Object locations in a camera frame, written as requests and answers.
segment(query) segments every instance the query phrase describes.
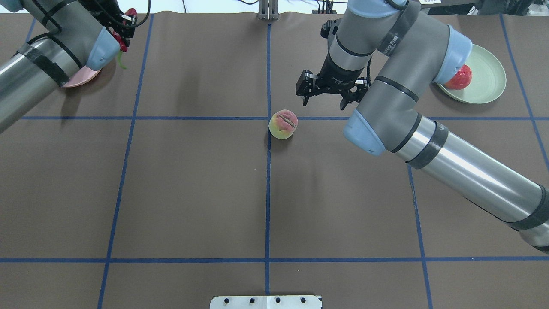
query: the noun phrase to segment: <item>plate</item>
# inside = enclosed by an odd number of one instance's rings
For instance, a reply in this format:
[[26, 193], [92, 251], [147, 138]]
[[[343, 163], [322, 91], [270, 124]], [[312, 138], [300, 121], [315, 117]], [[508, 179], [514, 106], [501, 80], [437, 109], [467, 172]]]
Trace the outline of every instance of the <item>plate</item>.
[[439, 87], [450, 97], [469, 104], [484, 104], [500, 97], [505, 90], [507, 77], [501, 62], [491, 52], [473, 45], [465, 64], [471, 68], [473, 78], [465, 89], [448, 89]]
[[63, 87], [71, 88], [81, 86], [96, 77], [96, 75], [99, 74], [99, 71], [94, 71], [87, 66], [84, 66], [82, 69], [78, 70]]

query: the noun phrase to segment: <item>blue tape line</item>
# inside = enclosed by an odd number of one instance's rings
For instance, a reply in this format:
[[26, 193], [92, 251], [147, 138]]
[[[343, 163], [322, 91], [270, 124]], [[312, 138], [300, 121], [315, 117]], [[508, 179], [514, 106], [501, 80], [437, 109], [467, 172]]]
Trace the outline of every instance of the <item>blue tape line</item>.
[[532, 112], [532, 108], [530, 106], [530, 102], [528, 101], [528, 96], [526, 95], [526, 91], [524, 89], [524, 85], [522, 83], [522, 79], [520, 78], [520, 74], [518, 72], [517, 64], [515, 63], [513, 51], [511, 50], [511, 44], [509, 42], [509, 37], [507, 36], [507, 29], [505, 28], [505, 22], [503, 21], [503, 15], [500, 14], [500, 23], [501, 28], [503, 30], [503, 36], [505, 37], [505, 43], [507, 44], [507, 50], [509, 51], [509, 56], [511, 58], [511, 63], [513, 64], [513, 69], [515, 71], [515, 74], [518, 79], [518, 85], [520, 86], [520, 91], [522, 92], [522, 96], [524, 98], [524, 103], [526, 103], [526, 108], [528, 109], [528, 114], [530, 115], [530, 120], [532, 121], [532, 126], [534, 127], [534, 132], [536, 133], [537, 143], [540, 145], [541, 148], [541, 154], [544, 157], [545, 161], [545, 167], [547, 170], [549, 170], [549, 159], [547, 159], [547, 153], [545, 152], [544, 143], [541, 140], [541, 135], [539, 130], [537, 129], [536, 120], [534, 119], [534, 114]]
[[431, 120], [531, 120], [530, 117], [428, 117]]
[[476, 262], [476, 261], [549, 261], [549, 256], [461, 256], [426, 257], [427, 262]]
[[131, 120], [131, 116], [23, 116], [25, 120]]
[[[548, 261], [549, 256], [449, 256], [449, 257], [271, 257], [269, 263], [402, 263], [402, 262]], [[105, 263], [106, 258], [4, 257], [0, 263]], [[111, 258], [109, 264], [143, 263], [265, 263], [266, 258]]]
[[29, 29], [29, 33], [27, 34], [27, 38], [25, 39], [25, 43], [28, 42], [31, 39], [32, 31], [34, 30], [34, 25], [36, 24], [36, 18], [32, 19], [31, 27]]
[[273, 257], [272, 263], [379, 263], [421, 262], [420, 257]]
[[264, 263], [258, 258], [112, 258], [111, 263]]
[[408, 168], [408, 179], [410, 180], [410, 186], [412, 187], [413, 208], [416, 213], [416, 229], [417, 238], [419, 240], [419, 252], [421, 254], [421, 264], [423, 266], [423, 279], [425, 281], [425, 292], [427, 293], [427, 304], [429, 309], [433, 309], [433, 299], [431, 298], [431, 285], [429, 284], [429, 273], [427, 271], [427, 260], [425, 259], [425, 248], [423, 246], [423, 234], [421, 232], [421, 221], [419, 220], [419, 209], [417, 207], [416, 187], [413, 183], [412, 168], [410, 165], [406, 165]]
[[271, 113], [271, 24], [267, 25], [267, 116]]
[[[271, 24], [267, 25], [267, 115], [271, 118]], [[267, 133], [267, 194], [265, 207], [265, 295], [271, 293], [271, 134]]]
[[105, 263], [104, 258], [5, 257], [0, 263]]
[[137, 120], [267, 120], [268, 117], [137, 116]]
[[349, 120], [349, 117], [299, 117], [299, 120]]
[[147, 65], [147, 54], [149, 52], [150, 34], [153, 28], [154, 14], [150, 15], [149, 21], [149, 33], [147, 34], [147, 42], [145, 43], [145, 51], [143, 53], [143, 62], [141, 64], [141, 72], [139, 74], [139, 84], [137, 86], [137, 93], [135, 103], [133, 105], [132, 123], [130, 125], [130, 132], [128, 133], [128, 143], [126, 145], [126, 153], [124, 154], [124, 164], [122, 166], [122, 174], [120, 176], [120, 185], [118, 187], [118, 195], [116, 198], [116, 207], [114, 209], [113, 224], [110, 231], [109, 246], [107, 248], [107, 260], [105, 261], [105, 268], [103, 270], [103, 280], [101, 282], [101, 289], [99, 291], [99, 300], [97, 302], [97, 309], [101, 309], [103, 305], [103, 296], [105, 294], [105, 287], [107, 285], [107, 276], [109, 275], [110, 257], [113, 252], [114, 235], [116, 232], [116, 223], [118, 222], [118, 214], [120, 210], [120, 201], [122, 200], [122, 189], [124, 187], [124, 181], [126, 178], [126, 169], [128, 167], [128, 157], [130, 155], [130, 148], [132, 146], [133, 129], [135, 127], [137, 108], [139, 106], [139, 96], [141, 95], [141, 86], [143, 84], [143, 75], [145, 73], [145, 66]]
[[[512, 120], [527, 121], [531, 117], [428, 117], [431, 120]], [[133, 116], [23, 116], [25, 120], [132, 120]], [[136, 116], [136, 120], [269, 120], [256, 116]], [[299, 120], [349, 120], [349, 117], [299, 117]], [[534, 117], [534, 120], [548, 121], [549, 117]]]

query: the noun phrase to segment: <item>green plate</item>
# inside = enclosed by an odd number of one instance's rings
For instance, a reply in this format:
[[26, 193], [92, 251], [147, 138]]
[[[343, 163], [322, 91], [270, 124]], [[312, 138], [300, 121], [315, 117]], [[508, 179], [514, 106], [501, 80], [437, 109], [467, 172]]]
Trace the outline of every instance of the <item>green plate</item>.
[[473, 50], [465, 64], [471, 68], [471, 83], [462, 90], [439, 87], [450, 97], [464, 103], [484, 104], [500, 97], [505, 90], [507, 77], [500, 61], [489, 51], [473, 45]]

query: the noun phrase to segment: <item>white bracket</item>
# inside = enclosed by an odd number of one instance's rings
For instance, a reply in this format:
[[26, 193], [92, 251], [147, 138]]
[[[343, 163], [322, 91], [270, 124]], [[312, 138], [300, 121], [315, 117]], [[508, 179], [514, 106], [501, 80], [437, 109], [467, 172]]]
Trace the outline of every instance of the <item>white bracket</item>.
[[259, 0], [258, 19], [277, 20], [278, 19], [278, 0]]
[[210, 309], [322, 309], [322, 297], [315, 295], [287, 296], [218, 296]]

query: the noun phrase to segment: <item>wire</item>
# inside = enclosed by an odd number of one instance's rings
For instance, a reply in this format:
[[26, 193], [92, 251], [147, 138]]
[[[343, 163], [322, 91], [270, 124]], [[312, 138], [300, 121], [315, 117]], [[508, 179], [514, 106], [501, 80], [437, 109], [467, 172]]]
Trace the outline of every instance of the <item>wire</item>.
[[256, 2], [252, 2], [252, 3], [249, 3], [249, 2], [246, 2], [246, 1], [242, 1], [242, 0], [235, 0], [235, 1], [242, 2], [242, 3], [245, 3], [245, 4], [247, 4], [247, 5], [252, 5], [252, 4], [256, 4], [257, 2], [259, 2], [259, 0], [257, 0]]
[[41, 38], [49, 37], [50, 35], [51, 35], [51, 33], [39, 34], [39, 35], [33, 37], [32, 39], [30, 39], [30, 40], [27, 42], [27, 44], [32, 45], [34, 42], [40, 40]]
[[48, 11], [46, 11], [46, 9], [44, 9], [44, 7], [38, 3], [38, 0], [32, 0], [32, 2], [36, 5], [36, 7], [40, 10], [40, 12], [42, 12], [42, 14], [44, 14], [45, 17], [48, 18], [48, 20], [51, 20], [52, 21], [52, 24], [57, 28], [57, 33], [60, 33], [61, 31], [63, 31], [63, 28], [61, 28], [61, 26], [53, 19], [53, 16], [51, 16]]
[[347, 4], [347, 2], [343, 1], [330, 1], [330, 0], [322, 0], [322, 10], [320, 10], [320, 4], [318, 5], [318, 13], [319, 14], [333, 14], [334, 13], [334, 3], [344, 3]]
[[372, 64], [372, 57], [368, 60], [368, 67], [366, 68], [366, 80], [368, 81], [368, 87], [372, 86], [372, 80], [370, 79], [370, 64]]
[[147, 21], [147, 19], [149, 18], [149, 14], [150, 14], [150, 0], [149, 0], [149, 8], [147, 9], [147, 15], [145, 16], [145, 18], [137, 25], [133, 25], [133, 26], [127, 26], [127, 25], [124, 25], [123, 23], [120, 23], [118, 22], [116, 19], [114, 19], [110, 14], [109, 12], [107, 12], [102, 6], [101, 4], [99, 4], [99, 2], [97, 2], [97, 0], [93, 0], [97, 6], [99, 6], [99, 8], [103, 11], [103, 13], [105, 13], [105, 15], [107, 15], [109, 17], [109, 19], [115, 23], [116, 25], [122, 27], [122, 28], [126, 28], [126, 29], [131, 29], [131, 28], [137, 28], [141, 25], [143, 25], [143, 23], [145, 23], [145, 21]]
[[406, 6], [408, 5], [408, 1], [406, 1], [406, 5], [396, 4], [396, 3], [393, 2], [393, 0], [385, 0], [385, 2], [387, 2], [387, 4], [389, 4], [394, 9], [397, 9], [397, 10], [404, 10], [406, 8]]

